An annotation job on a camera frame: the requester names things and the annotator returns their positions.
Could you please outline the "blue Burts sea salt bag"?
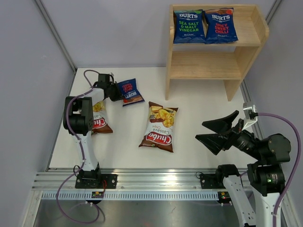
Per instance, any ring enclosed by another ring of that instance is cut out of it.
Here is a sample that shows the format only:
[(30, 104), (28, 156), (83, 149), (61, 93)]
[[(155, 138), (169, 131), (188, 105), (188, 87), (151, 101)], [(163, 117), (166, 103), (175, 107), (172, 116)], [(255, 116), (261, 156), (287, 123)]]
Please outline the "blue Burts sea salt bag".
[(203, 10), (178, 10), (176, 16), (176, 29), (174, 44), (205, 44), (203, 28)]

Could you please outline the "blue Burts chilli bag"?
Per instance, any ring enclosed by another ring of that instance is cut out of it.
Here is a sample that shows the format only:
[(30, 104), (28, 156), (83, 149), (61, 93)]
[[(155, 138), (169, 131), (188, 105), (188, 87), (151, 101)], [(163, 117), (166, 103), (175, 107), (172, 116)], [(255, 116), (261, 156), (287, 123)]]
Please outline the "blue Burts chilli bag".
[(227, 44), (238, 41), (233, 21), (234, 8), (204, 11), (207, 27), (206, 44)]
[(123, 96), (123, 107), (144, 102), (144, 98), (137, 89), (136, 79), (128, 79), (119, 82), (118, 87)]

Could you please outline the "large Chuba cassava chips bag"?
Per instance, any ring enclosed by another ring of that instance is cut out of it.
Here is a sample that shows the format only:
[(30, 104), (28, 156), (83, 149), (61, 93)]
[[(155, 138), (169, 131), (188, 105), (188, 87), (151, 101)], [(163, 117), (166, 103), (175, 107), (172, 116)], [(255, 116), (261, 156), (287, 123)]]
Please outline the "large Chuba cassava chips bag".
[(147, 126), (139, 147), (159, 148), (172, 153), (177, 111), (177, 107), (164, 107), (149, 102)]

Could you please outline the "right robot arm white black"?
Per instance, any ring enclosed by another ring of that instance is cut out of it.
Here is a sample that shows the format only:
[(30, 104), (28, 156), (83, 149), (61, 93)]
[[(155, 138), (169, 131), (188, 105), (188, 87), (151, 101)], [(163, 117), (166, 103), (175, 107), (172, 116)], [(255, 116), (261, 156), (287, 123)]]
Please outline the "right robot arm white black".
[(198, 134), (195, 138), (214, 155), (235, 147), (256, 160), (247, 165), (256, 208), (252, 208), (234, 164), (219, 165), (214, 174), (200, 173), (201, 187), (226, 189), (227, 199), (234, 206), (241, 227), (279, 227), (280, 202), (286, 189), (281, 163), (290, 161), (290, 141), (279, 133), (262, 140), (256, 138), (246, 128), (256, 123), (260, 114), (255, 110), (247, 111), (246, 119), (239, 119), (233, 126), (238, 114), (239, 111), (234, 111), (224, 118), (202, 122), (213, 133)]

